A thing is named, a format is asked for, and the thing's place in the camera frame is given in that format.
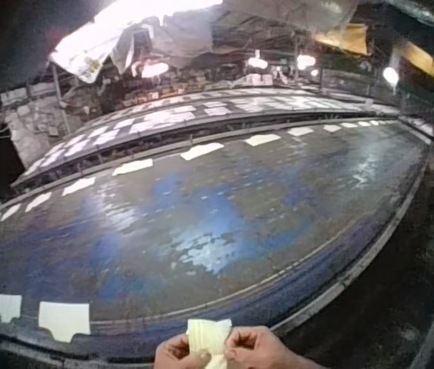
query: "hand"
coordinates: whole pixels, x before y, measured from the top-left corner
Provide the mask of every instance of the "hand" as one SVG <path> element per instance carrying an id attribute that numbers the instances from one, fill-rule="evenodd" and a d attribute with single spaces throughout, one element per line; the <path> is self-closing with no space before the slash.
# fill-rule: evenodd
<path id="1" fill-rule="evenodd" d="M 207 351 L 190 354 L 188 336 L 180 334 L 157 347 L 154 369 L 203 369 L 211 358 Z"/>
<path id="2" fill-rule="evenodd" d="M 290 351 L 267 327 L 234 328 L 225 342 L 225 358 L 243 369 L 320 369 Z"/>

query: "human hand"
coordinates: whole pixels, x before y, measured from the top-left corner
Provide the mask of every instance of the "human hand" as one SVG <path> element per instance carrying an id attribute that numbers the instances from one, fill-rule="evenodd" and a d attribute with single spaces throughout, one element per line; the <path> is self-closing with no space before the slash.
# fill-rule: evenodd
<path id="1" fill-rule="evenodd" d="M 267 327 L 236 327 L 225 342 L 225 358 L 243 369 L 321 369 L 294 354 Z"/>
<path id="2" fill-rule="evenodd" d="M 180 334 L 157 347 L 154 369 L 203 369 L 211 358 L 207 351 L 190 354 L 188 336 Z"/>

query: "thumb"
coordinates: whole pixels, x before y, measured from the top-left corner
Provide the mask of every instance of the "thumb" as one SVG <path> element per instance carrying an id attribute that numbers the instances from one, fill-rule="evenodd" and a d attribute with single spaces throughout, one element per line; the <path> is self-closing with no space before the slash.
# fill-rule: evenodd
<path id="1" fill-rule="evenodd" d="M 207 350 L 202 350 L 181 359 L 180 363 L 184 369 L 203 369 L 211 359 L 212 355 Z"/>
<path id="2" fill-rule="evenodd" d="M 240 364 L 251 364 L 254 360 L 255 352 L 247 348 L 236 347 L 224 351 L 224 357 L 229 361 Z"/>

